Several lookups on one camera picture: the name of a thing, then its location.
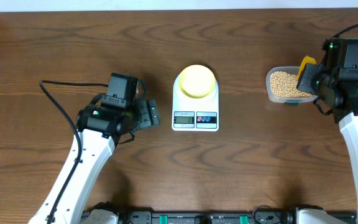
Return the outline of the yellow measuring scoop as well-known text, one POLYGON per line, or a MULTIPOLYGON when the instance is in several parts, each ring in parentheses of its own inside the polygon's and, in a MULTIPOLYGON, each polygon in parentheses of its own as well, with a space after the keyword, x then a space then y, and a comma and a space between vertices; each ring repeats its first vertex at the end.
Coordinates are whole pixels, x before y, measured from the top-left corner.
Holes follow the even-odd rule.
POLYGON ((298 78, 300 78, 301 76, 301 73, 302 71, 304 70, 304 68, 306 67, 306 64, 307 63, 310 63, 310 64, 313 64, 313 65, 316 65, 316 60, 313 58, 313 57, 310 57, 310 56, 305 56, 301 62, 301 65, 299 67, 299 70, 298 70, 298 78))

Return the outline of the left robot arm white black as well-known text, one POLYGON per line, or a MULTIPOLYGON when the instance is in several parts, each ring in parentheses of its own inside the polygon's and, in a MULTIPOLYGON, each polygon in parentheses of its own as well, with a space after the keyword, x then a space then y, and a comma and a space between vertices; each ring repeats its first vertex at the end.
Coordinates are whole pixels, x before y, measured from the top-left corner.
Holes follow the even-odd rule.
POLYGON ((70 153, 49 195, 31 223, 81 223, 81 216, 101 169, 121 143, 120 138, 159 124, 155 100, 146 100, 145 83, 112 73, 106 93, 96 95, 72 121, 62 106, 40 87, 68 121, 73 134, 70 153))

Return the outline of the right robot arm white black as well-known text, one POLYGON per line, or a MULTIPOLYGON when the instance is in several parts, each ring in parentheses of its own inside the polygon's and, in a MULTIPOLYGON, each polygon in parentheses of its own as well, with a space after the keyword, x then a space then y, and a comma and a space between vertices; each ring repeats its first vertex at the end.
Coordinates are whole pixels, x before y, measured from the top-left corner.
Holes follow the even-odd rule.
POLYGON ((346 142, 356 187, 358 223, 358 39, 332 37, 324 41, 325 55, 316 64, 305 57, 297 89, 316 96, 333 115, 346 142))

